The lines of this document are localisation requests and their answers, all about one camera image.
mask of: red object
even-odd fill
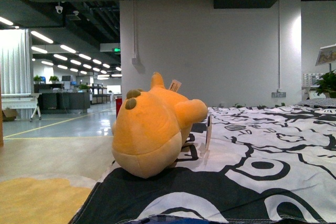
[[[117,115],[116,115],[116,117],[118,116],[118,113],[119,113],[121,104],[122,104],[122,99],[121,99],[121,98],[117,98],[117,99],[115,100],[115,107],[116,107],[116,110],[117,110]]]

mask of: white tag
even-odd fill
[[[180,88],[182,83],[180,83],[177,80],[172,80],[172,83],[170,84],[169,90],[177,92]]]
[[[211,130],[212,130],[212,123],[211,123],[211,115],[208,116],[208,123],[206,126],[206,137],[205,137],[205,152],[208,151],[210,140],[211,140]]]

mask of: bed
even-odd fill
[[[336,108],[329,103],[209,108],[207,152],[205,120],[154,177],[112,163],[70,223],[336,222]]]

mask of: curtain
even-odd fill
[[[32,93],[28,29],[0,30],[1,94]],[[21,119],[32,109],[17,110]]]

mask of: orange plush toy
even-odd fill
[[[148,178],[178,157],[193,123],[207,116],[201,100],[167,90],[155,72],[151,90],[130,90],[112,126],[112,153],[129,173]]]

